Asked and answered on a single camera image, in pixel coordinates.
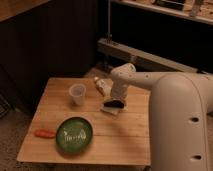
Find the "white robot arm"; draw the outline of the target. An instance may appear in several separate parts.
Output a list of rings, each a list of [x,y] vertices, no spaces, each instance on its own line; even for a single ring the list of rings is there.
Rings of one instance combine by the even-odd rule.
[[[114,99],[125,99],[130,85],[150,91],[151,171],[213,171],[207,135],[212,74],[138,72],[127,63],[114,68],[110,78]]]

